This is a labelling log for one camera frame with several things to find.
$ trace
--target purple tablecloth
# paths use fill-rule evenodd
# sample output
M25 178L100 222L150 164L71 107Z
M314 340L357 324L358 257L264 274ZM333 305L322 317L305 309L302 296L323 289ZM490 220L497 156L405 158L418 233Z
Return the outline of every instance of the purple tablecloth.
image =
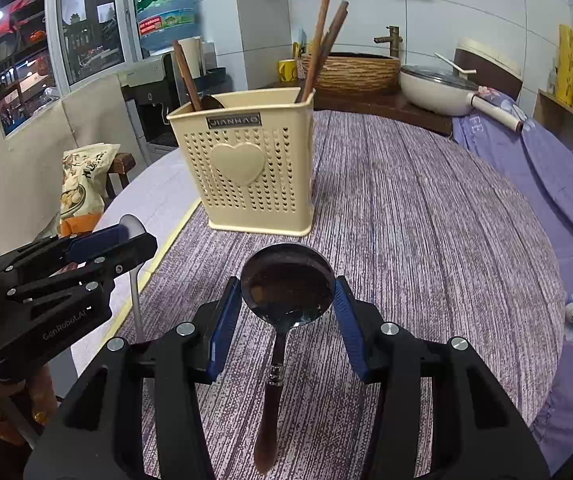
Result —
M553 245L567 291L562 356L551 392L531 428L555 472L573 453L573 152L507 96L492 91L487 100L525 120L522 135L472 113L453 120L453 136L528 199Z

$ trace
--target wooden handle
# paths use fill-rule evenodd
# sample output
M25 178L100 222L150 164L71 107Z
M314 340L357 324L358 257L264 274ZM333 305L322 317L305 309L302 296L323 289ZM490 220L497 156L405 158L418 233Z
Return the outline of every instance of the wooden handle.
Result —
M337 35L342 29L342 25L344 25L344 20L346 20L347 16L348 2L346 0L342 0L342 3L339 4L339 8L335 13L333 22L330 24L329 31L327 32L327 35L324 36L324 41L321 45L321 52L319 53L319 61L317 62L317 70L316 73L313 74L313 86L315 86L317 76L319 76L319 73L324 67L324 63L326 63L326 60L329 57L330 51L335 44L335 40L337 39Z
M322 34L324 33L324 23L326 22L327 11L329 10L330 0L322 0L319 6L319 14L317 15L317 25L315 26L315 36L313 37L313 51L311 52L311 64L309 66L309 73L306 75L306 82L304 83L304 92L301 96L302 101L306 101L311 91L313 91L314 75L319 60L320 44Z
M253 450L256 469L265 474L273 467L278 455L278 415L282 386L267 384L264 388L264 409Z
M186 90L188 90L188 96L193 104L193 110L196 112L202 111L202 105L200 104L200 96L198 95L198 90L196 89L195 83L193 83L193 77L191 76L191 70L186 62L186 56L184 55L184 49L180 45L179 41L173 42L173 51L175 51L175 58L178 60L178 65L180 66L180 73L182 74L182 79L186 85Z
M471 105L477 108L477 110L484 112L487 116L493 117L497 122L503 124L512 132L518 135L522 133L524 123L518 118L513 117L506 110L502 110L502 108L484 101L484 99L476 95L471 98Z

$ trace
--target metal ladle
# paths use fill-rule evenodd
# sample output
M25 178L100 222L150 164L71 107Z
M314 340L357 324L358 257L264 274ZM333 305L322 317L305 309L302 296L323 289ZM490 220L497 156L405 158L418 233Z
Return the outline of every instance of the metal ladle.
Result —
M292 328L315 321L335 295L335 274L316 251L298 244L277 244L253 254L242 269L242 297L260 319L276 329L264 409L253 458L261 473L278 454L278 414L284 383L286 336Z

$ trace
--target pot lid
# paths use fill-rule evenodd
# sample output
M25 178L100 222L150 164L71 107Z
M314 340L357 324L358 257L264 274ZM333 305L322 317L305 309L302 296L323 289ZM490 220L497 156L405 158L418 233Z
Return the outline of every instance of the pot lid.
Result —
M404 65L401 69L405 74L409 74L420 79L434 81L436 83L452 86L454 88L462 88L465 90L477 91L479 85L463 77L453 75L448 70L442 70L433 66L417 66L417 65Z

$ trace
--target hand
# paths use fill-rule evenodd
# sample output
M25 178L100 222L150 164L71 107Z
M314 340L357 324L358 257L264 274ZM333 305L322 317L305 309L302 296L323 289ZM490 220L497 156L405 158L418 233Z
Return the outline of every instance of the hand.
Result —
M22 391L25 386L31 398L33 418L44 426L51 415L55 413L55 410L57 410L57 401L55 400L53 381L51 380L48 365L40 368L28 381L16 384L3 384L0 382L0 398L15 395ZM0 439L16 446L22 446L25 443L24 438L22 438L13 423L6 420L1 411Z

